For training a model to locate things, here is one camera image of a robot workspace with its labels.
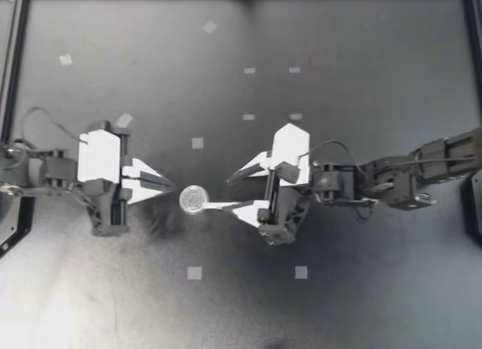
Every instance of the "white tape square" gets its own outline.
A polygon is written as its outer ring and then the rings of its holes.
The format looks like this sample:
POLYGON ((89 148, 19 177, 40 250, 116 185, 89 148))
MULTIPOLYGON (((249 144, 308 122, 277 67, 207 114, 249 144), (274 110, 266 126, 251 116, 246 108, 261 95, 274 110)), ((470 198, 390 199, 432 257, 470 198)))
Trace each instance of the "white tape square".
POLYGON ((288 119, 290 121, 301 121, 303 119, 303 115, 302 114, 290 114, 288 116, 288 119))
POLYGON ((133 116, 128 113, 123 113, 115 122, 115 125, 121 128, 127 128, 131 121, 133 121, 133 116))
POLYGON ((212 34, 214 30, 216 30, 217 28, 218 28, 218 25, 216 25, 212 21, 208 21, 206 25, 204 25, 203 31, 207 34, 212 34))
POLYGON ((295 280, 306 280, 308 278, 308 268, 306 266, 294 267, 295 280))
POLYGON ((62 55, 61 57, 59 57, 59 60, 60 60, 60 63, 64 66, 73 64, 72 57, 70 56, 70 54, 62 55))
POLYGON ((188 280, 201 280, 203 278, 203 268, 200 266, 188 267, 188 280))
POLYGON ((192 139, 193 149, 203 149, 204 148, 204 138, 193 138, 192 139))

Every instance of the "black table surface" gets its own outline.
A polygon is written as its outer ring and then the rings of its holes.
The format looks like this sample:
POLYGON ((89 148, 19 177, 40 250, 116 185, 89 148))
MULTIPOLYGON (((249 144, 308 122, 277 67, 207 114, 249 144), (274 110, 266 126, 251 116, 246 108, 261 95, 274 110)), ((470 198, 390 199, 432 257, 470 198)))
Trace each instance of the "black table surface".
MULTIPOLYGON (((32 0, 15 131, 30 106, 76 133, 127 112, 137 158, 180 189, 249 200, 263 188, 224 180, 290 114, 313 143, 339 139, 359 161, 477 127, 472 66, 462 0, 32 0)), ((42 115, 27 131, 77 154, 42 115)), ((349 160, 335 148, 316 156, 349 160)), ((465 234, 459 182, 428 191, 437 206, 379 205, 364 225, 312 206, 280 247, 228 214, 186 216, 178 192, 132 206, 131 232, 112 239, 91 236, 70 197, 38 199, 32 233, 0 261, 0 343, 480 347, 482 249, 465 234)))

